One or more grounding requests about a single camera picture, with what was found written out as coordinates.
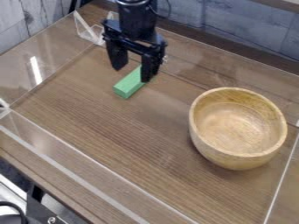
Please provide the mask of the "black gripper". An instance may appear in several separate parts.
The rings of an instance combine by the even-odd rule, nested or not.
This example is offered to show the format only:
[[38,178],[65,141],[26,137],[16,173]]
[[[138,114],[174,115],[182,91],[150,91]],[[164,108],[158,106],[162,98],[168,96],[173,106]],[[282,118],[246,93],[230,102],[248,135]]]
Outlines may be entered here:
[[166,43],[156,32],[156,17],[152,8],[120,8],[118,19],[104,19],[102,38],[106,55],[114,70],[128,63],[128,53],[141,57],[141,82],[148,82],[157,74],[164,61]]

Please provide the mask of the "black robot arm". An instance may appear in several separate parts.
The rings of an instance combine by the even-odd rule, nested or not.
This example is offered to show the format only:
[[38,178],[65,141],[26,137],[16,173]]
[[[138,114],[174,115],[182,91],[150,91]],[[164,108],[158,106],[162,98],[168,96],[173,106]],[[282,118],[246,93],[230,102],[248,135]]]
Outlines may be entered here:
[[140,81],[146,83],[164,63],[166,42],[156,32],[157,0],[116,0],[118,20],[104,19],[102,39],[110,65],[120,70],[128,63],[128,53],[141,58]]

